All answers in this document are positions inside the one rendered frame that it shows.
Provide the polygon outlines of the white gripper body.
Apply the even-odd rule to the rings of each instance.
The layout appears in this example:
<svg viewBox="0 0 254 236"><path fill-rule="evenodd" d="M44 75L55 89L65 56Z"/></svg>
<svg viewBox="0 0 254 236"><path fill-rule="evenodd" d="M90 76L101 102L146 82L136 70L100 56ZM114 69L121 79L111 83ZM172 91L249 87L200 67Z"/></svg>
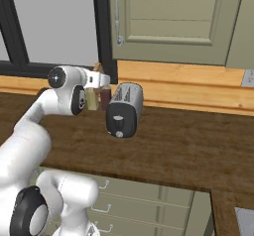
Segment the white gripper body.
<svg viewBox="0 0 254 236"><path fill-rule="evenodd" d="M94 74L94 87L101 88L110 83L110 76L104 73L96 72Z"/></svg>

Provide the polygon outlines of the black and silver toaster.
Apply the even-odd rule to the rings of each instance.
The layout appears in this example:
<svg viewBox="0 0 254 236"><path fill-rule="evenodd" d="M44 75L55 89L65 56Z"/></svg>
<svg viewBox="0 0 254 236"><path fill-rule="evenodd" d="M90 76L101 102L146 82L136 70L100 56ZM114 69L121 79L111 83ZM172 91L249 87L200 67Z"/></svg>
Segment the black and silver toaster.
<svg viewBox="0 0 254 236"><path fill-rule="evenodd" d="M142 109L142 86L131 82L119 84L106 110L108 133L117 138L133 137Z"/></svg>

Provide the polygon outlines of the dark brown bottle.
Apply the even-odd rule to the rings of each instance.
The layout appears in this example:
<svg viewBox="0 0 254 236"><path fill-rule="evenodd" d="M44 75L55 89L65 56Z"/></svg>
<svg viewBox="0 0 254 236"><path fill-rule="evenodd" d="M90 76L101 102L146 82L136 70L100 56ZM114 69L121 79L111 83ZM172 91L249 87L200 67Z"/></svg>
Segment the dark brown bottle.
<svg viewBox="0 0 254 236"><path fill-rule="evenodd" d="M110 100L111 100L111 86L109 84L106 84L102 87L100 91L100 104L102 110L107 109Z"/></svg>

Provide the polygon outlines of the pale yellow bottle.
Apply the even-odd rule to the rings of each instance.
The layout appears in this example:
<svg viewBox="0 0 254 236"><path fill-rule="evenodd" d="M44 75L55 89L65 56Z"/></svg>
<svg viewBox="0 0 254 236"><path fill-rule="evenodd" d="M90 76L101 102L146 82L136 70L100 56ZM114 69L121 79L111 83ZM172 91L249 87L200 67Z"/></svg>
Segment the pale yellow bottle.
<svg viewBox="0 0 254 236"><path fill-rule="evenodd" d="M98 97L93 88L86 89L86 106L88 110L98 109Z"/></svg>

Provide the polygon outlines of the black framed window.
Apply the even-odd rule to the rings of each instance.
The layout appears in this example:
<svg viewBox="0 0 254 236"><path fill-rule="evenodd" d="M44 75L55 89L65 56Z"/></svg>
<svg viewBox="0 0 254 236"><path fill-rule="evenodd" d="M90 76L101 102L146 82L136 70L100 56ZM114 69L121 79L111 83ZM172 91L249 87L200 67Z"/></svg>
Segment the black framed window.
<svg viewBox="0 0 254 236"><path fill-rule="evenodd" d="M118 82L117 60L112 55L109 0L93 0L98 59L102 68ZM30 62L14 0L0 0L0 34L3 36L8 60L0 60L0 75L46 79L55 63Z"/></svg>

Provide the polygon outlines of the olive green cupboard door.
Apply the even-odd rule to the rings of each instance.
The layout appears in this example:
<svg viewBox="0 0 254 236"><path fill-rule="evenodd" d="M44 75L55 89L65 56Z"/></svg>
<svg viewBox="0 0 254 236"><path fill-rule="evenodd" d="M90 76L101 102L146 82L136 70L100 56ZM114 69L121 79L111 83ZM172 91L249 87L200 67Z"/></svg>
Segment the olive green cupboard door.
<svg viewBox="0 0 254 236"><path fill-rule="evenodd" d="M240 0L110 0L112 52L116 59L224 65Z"/></svg>

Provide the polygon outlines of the olive green drawer front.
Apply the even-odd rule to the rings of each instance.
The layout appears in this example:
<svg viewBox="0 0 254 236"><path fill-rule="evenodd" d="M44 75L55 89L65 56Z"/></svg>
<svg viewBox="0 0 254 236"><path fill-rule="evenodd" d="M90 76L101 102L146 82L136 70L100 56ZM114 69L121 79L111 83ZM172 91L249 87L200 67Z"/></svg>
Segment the olive green drawer front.
<svg viewBox="0 0 254 236"><path fill-rule="evenodd" d="M183 229L186 227L189 209L183 206L164 204L132 198L100 194L92 211L130 220L160 224Z"/></svg>
<svg viewBox="0 0 254 236"><path fill-rule="evenodd" d="M106 189L100 190L103 193L136 199L161 201L167 204L183 207L189 207L193 198L192 190L112 177L99 177L93 175L89 175L89 177L95 179L99 185L104 185L107 179L110 180L109 186Z"/></svg>
<svg viewBox="0 0 254 236"><path fill-rule="evenodd" d="M93 223L94 221L99 222L100 229L107 230L109 224L113 224L112 231L110 233L100 232L101 236L183 236L184 234L182 229L134 222L95 213L89 213L88 216Z"/></svg>

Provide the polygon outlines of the plain olive cupboard door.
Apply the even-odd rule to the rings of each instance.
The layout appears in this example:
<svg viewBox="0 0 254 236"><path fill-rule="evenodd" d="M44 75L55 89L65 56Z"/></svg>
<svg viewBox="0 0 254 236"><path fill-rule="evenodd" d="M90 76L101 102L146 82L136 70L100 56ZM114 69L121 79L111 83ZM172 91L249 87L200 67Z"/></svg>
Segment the plain olive cupboard door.
<svg viewBox="0 0 254 236"><path fill-rule="evenodd" d="M254 0L241 0L226 66L254 69Z"/></svg>

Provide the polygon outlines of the olive green cabinet panel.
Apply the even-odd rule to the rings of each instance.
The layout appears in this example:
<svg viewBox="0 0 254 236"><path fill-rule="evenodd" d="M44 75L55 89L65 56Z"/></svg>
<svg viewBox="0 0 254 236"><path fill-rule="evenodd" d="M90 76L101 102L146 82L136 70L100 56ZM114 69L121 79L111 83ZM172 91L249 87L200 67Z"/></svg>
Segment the olive green cabinet panel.
<svg viewBox="0 0 254 236"><path fill-rule="evenodd" d="M210 195L197 191L190 209L185 236L214 236Z"/></svg>

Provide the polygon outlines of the grey flat panel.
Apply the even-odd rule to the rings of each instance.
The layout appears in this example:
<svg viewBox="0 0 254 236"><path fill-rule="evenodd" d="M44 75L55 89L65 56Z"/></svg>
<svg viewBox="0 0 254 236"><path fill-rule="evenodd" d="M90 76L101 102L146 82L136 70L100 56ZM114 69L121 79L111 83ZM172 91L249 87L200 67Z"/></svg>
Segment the grey flat panel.
<svg viewBox="0 0 254 236"><path fill-rule="evenodd" d="M254 236L254 209L235 208L240 236Z"/></svg>

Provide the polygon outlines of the grey wall socket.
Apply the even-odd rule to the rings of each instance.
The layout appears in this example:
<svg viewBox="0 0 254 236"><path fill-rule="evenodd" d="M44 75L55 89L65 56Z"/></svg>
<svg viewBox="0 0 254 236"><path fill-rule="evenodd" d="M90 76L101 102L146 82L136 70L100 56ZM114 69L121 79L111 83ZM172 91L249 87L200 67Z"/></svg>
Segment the grey wall socket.
<svg viewBox="0 0 254 236"><path fill-rule="evenodd" d="M243 87L254 87L254 69L244 71L241 85Z"/></svg>

